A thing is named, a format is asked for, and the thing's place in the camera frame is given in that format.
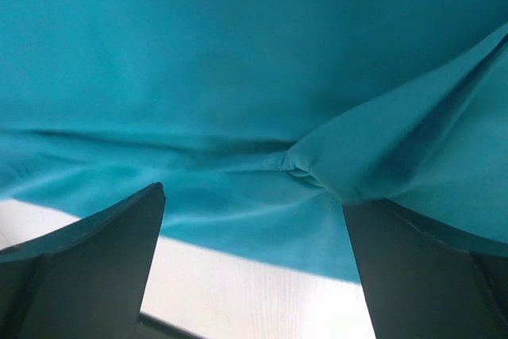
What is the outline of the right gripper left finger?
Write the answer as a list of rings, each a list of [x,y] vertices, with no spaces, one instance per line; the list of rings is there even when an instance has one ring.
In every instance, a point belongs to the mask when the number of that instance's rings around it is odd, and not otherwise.
[[[1,251],[3,338],[131,338],[164,215],[161,183]]]

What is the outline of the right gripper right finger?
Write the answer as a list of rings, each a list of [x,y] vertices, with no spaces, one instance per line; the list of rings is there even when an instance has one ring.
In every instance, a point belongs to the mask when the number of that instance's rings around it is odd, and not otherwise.
[[[382,200],[344,206],[377,338],[505,338],[507,245]]]

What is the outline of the teal t-shirt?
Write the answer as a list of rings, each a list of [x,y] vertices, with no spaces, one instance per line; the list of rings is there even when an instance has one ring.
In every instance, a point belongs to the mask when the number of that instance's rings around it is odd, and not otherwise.
[[[342,208],[507,239],[507,0],[1,0],[1,196],[357,279]]]

